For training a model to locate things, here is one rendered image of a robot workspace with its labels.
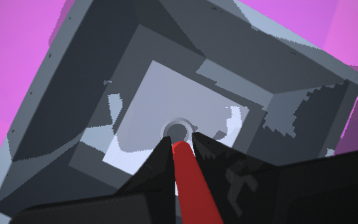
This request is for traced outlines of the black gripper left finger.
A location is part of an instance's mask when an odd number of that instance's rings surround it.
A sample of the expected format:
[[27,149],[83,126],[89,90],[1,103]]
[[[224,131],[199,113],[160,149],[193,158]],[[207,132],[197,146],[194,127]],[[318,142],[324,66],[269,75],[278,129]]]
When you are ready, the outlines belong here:
[[31,206],[14,215],[9,224],[176,224],[170,136],[161,139],[114,194]]

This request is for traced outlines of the red peg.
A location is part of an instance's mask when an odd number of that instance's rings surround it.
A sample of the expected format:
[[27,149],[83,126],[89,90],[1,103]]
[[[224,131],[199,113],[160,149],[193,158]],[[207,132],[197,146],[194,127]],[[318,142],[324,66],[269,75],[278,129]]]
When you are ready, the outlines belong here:
[[224,224],[190,144],[178,141],[172,151],[183,224]]

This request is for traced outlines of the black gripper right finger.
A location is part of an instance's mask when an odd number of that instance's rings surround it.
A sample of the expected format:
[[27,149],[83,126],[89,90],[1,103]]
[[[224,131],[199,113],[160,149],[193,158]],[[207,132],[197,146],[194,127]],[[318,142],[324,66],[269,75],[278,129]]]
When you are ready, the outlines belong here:
[[285,224],[295,198],[358,184],[358,151],[275,166],[200,132],[192,145],[224,224]]

